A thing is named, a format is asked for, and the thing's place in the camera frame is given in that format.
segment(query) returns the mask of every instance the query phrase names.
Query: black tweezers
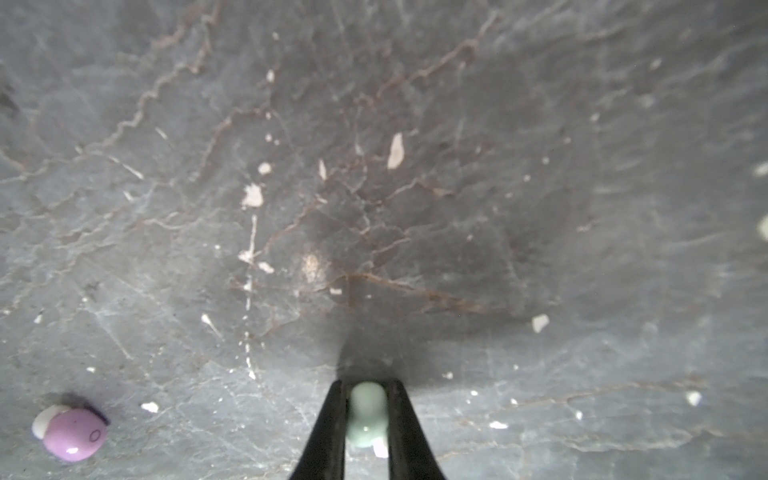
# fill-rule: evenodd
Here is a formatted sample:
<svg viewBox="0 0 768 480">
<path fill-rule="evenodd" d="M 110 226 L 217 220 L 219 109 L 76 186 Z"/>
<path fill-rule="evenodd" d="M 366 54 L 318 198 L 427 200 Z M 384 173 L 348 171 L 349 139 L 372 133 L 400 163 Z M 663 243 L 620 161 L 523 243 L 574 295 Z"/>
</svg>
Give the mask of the black tweezers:
<svg viewBox="0 0 768 480">
<path fill-rule="evenodd" d="M 445 480 L 429 449 L 406 388 L 399 380 L 381 382 L 389 410 L 390 480 Z M 290 480 L 343 480 L 349 392 L 355 383 L 336 380 L 317 416 Z"/>
</svg>

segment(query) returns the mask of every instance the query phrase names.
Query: white debris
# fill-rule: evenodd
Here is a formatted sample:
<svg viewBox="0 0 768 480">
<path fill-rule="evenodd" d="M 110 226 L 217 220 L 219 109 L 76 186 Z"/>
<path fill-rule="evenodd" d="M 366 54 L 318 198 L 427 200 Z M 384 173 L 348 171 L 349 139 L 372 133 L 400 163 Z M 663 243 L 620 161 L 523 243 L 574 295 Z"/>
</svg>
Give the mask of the white debris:
<svg viewBox="0 0 768 480">
<path fill-rule="evenodd" d="M 319 274 L 320 261 L 313 253 L 310 253 L 304 257 L 304 264 L 302 265 L 301 270 L 304 272 L 304 276 L 306 276 L 308 281 L 314 282 L 317 280 Z"/>
<path fill-rule="evenodd" d="M 549 325 L 549 316 L 537 315 L 531 319 L 531 325 L 533 325 L 533 331 L 539 333 L 544 329 L 544 327 Z"/>
<path fill-rule="evenodd" d="M 259 165 L 259 174 L 269 175 L 271 173 L 272 173 L 272 165 L 268 164 L 267 162 L 263 162 L 261 165 Z"/>
<path fill-rule="evenodd" d="M 219 340 L 223 339 L 221 333 L 219 333 L 219 330 L 214 326 L 214 323 L 210 321 L 210 317 L 207 313 L 204 313 L 202 316 L 200 316 L 200 321 L 208 325 L 210 329 L 216 333 L 216 336 L 219 337 Z"/>
<path fill-rule="evenodd" d="M 760 223 L 757 224 L 757 232 L 760 234 L 763 240 L 768 242 L 768 215 L 763 217 Z"/>
<path fill-rule="evenodd" d="M 696 390 L 690 390 L 689 392 L 685 392 L 685 399 L 692 406 L 698 406 L 699 403 L 701 403 L 701 393 L 697 392 Z"/>
<path fill-rule="evenodd" d="M 267 262 L 259 262 L 258 267 L 264 272 L 275 273 L 275 269 Z"/>
<path fill-rule="evenodd" d="M 753 174 L 758 178 L 768 175 L 768 162 L 763 162 L 760 165 L 757 165 L 753 171 Z"/>
<path fill-rule="evenodd" d="M 261 195 L 261 187 L 251 184 L 245 187 L 245 197 L 240 202 L 243 208 L 258 208 L 264 205 L 264 197 Z"/>
<path fill-rule="evenodd" d="M 392 145 L 389 147 L 389 159 L 386 161 L 388 170 L 395 170 L 406 157 L 406 149 L 402 146 L 402 132 L 397 132 L 392 137 Z"/>
<path fill-rule="evenodd" d="M 147 410 L 150 413 L 157 413 L 160 411 L 160 407 L 155 402 L 142 403 L 141 408 Z"/>
</svg>

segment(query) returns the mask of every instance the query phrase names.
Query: gray stone surface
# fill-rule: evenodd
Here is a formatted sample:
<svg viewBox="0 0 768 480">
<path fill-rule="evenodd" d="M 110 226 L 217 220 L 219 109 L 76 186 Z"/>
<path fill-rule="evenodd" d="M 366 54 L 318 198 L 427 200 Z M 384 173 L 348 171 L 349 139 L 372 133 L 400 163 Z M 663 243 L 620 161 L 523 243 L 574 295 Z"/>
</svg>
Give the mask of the gray stone surface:
<svg viewBox="0 0 768 480">
<path fill-rule="evenodd" d="M 5 0 L 0 477 L 286 478 L 337 369 L 380 363 L 451 480 L 765 478 L 767 27 Z M 65 394 L 111 420 L 77 465 L 29 429 Z"/>
</svg>

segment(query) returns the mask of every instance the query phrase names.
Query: pale green object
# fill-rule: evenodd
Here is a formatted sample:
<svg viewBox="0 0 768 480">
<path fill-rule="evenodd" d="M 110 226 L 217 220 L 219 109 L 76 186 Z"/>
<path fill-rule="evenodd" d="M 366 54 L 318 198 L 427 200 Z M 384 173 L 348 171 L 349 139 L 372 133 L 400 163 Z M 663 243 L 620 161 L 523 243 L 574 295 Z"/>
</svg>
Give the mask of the pale green object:
<svg viewBox="0 0 768 480">
<path fill-rule="evenodd" d="M 380 456 L 386 448 L 387 427 L 386 391 L 378 383 L 362 382 L 355 385 L 349 394 L 349 416 L 346 423 L 346 439 L 355 447 L 376 448 Z"/>
</svg>

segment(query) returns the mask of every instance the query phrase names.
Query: purple bead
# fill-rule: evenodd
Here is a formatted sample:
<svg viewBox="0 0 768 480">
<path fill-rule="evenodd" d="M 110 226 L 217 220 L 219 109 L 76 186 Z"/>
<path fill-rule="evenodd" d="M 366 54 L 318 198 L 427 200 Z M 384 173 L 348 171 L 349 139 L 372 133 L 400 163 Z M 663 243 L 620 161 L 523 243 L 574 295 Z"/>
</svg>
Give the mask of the purple bead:
<svg viewBox="0 0 768 480">
<path fill-rule="evenodd" d="M 67 462 L 90 457 L 104 444 L 107 426 L 89 410 L 72 409 L 55 416 L 45 431 L 43 444 Z"/>
</svg>

